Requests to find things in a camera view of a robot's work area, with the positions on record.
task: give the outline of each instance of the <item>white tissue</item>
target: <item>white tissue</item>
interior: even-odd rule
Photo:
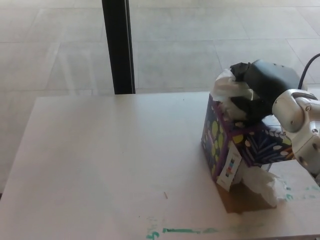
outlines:
[[[236,82],[236,77],[230,69],[225,69],[217,77],[210,94],[213,100],[222,102],[222,111],[231,120],[246,120],[247,114],[233,104],[230,98],[242,96],[251,99],[253,93],[245,82]]]
[[[278,176],[257,166],[241,165],[240,171],[242,182],[254,193],[261,194],[272,207],[285,199],[286,185]]]

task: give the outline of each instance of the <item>black cable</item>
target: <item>black cable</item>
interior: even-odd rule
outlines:
[[[305,76],[307,74],[308,68],[310,67],[310,65],[312,64],[312,62],[317,59],[318,57],[320,57],[320,53],[318,53],[317,55],[315,55],[313,58],[311,58],[308,63],[305,65],[305,68],[303,70],[303,73],[301,75],[300,81],[299,81],[299,85],[298,85],[298,89],[302,88],[302,84],[304,83],[304,79]]]

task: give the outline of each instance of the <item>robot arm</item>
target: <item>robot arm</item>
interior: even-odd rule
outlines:
[[[251,99],[230,97],[246,113],[246,120],[256,122],[274,114],[292,142],[296,159],[310,173],[319,175],[320,101],[312,93],[298,89],[300,78],[296,72],[263,60],[233,65],[231,72],[234,82],[245,82],[246,88],[254,92]]]
[[[272,113],[291,140],[296,159],[312,174],[320,174],[320,101],[304,90],[289,89],[273,103]]]

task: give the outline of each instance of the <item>floor tile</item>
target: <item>floor tile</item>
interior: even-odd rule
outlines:
[[[209,92],[210,87],[170,87],[170,88],[138,88],[136,94]]]
[[[99,8],[41,9],[28,42],[99,42],[104,22]]]
[[[0,92],[0,193],[4,190],[36,98],[65,95],[91,95],[91,91]]]
[[[304,65],[314,55],[320,53],[320,39],[288,39],[288,42]],[[320,58],[313,61],[308,73],[315,83],[320,84]]]
[[[135,8],[131,11],[134,41],[246,39],[231,8]]]
[[[109,51],[105,42],[61,43],[47,90],[112,89]]]
[[[318,35],[320,35],[320,7],[298,7],[298,11]]]
[[[320,6],[320,0],[260,0],[266,7],[309,7]]]
[[[139,88],[211,87],[220,73],[212,41],[139,42]]]
[[[75,0],[11,0],[14,8],[73,8]]]
[[[315,95],[316,98],[320,99],[320,84],[308,84],[308,92]]]
[[[75,0],[75,8],[102,8],[102,0]]]
[[[251,39],[319,37],[294,7],[240,7],[236,12]]]
[[[260,0],[138,0],[140,8],[205,8],[262,6]]]
[[[37,9],[0,9],[0,43],[23,42]]]
[[[11,7],[12,0],[0,0],[0,9],[7,9]]]
[[[92,90],[92,96],[112,96],[112,95],[115,95],[115,91],[113,88]]]
[[[260,7],[260,0],[198,0],[199,7]]]
[[[240,62],[267,62],[293,68],[300,77],[304,66],[285,39],[216,40],[214,42],[223,69]],[[314,83],[307,75],[305,83]]]
[[[45,89],[59,43],[0,43],[0,91]]]

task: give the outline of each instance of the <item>table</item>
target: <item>table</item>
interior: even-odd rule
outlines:
[[[200,144],[208,97],[38,98],[0,202],[0,239],[320,236],[319,199],[226,213]]]

